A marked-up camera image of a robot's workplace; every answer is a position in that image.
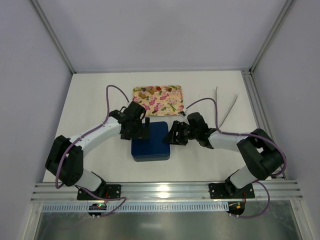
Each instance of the white plastic strip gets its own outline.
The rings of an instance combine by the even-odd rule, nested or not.
[[[92,203],[44,203],[42,213],[88,213],[109,212],[119,203],[108,202],[105,211],[89,210]],[[220,212],[228,211],[228,202],[129,202],[123,204],[117,213],[178,213],[178,212]]]

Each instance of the white table surface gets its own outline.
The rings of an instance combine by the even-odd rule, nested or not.
[[[131,100],[137,86],[182,86],[184,105],[204,97],[214,97],[218,86],[218,118],[227,114],[235,96],[238,99],[221,129],[231,132],[250,132],[257,128],[247,91],[240,71],[183,71],[74,74],[64,104],[56,136],[71,137],[103,121],[106,115],[106,86],[120,87]],[[126,100],[114,88],[109,90],[110,110],[126,106]],[[215,127],[214,105],[202,101],[189,109],[199,112],[209,127]],[[151,122],[166,121],[169,129],[179,116],[151,117]],[[207,149],[197,141],[187,146],[172,145],[169,160],[135,162],[131,142],[120,135],[108,139],[84,159],[84,167],[107,182],[192,182],[223,181],[242,168],[240,153],[224,149]],[[46,171],[43,181],[54,182]]]

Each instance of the blue container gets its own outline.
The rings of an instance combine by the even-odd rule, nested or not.
[[[165,121],[150,122],[149,139],[132,139],[131,155],[136,162],[163,161],[170,158],[170,144],[162,142],[168,134]]]

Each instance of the pink floral fabric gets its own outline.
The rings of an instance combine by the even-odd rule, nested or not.
[[[137,86],[132,100],[145,108],[146,116],[174,116],[184,109],[179,85]]]

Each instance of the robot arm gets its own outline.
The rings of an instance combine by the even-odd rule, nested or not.
[[[226,149],[239,152],[246,164],[243,168],[230,175],[224,184],[224,191],[230,198],[238,196],[243,188],[256,180],[265,180],[283,163],[283,158],[275,147],[253,136],[234,136],[220,133],[209,128],[203,117],[194,112],[186,116],[189,124],[174,121],[164,142],[174,145],[187,145],[188,140],[197,140],[202,147],[209,149]],[[257,128],[253,135],[271,138],[265,131]]]
[[[68,187],[77,185],[95,192],[98,197],[104,197],[106,182],[96,174],[84,169],[84,157],[107,139],[119,134],[121,134],[121,139],[126,140],[149,138],[150,119],[145,118],[144,127],[142,123],[146,110],[136,102],[131,102],[128,107],[122,109],[110,112],[107,122],[102,127],[83,137],[70,149],[59,175],[59,180],[63,184]],[[89,131],[70,138],[63,135],[58,136],[53,142],[45,168],[56,176],[63,153],[76,139]]]

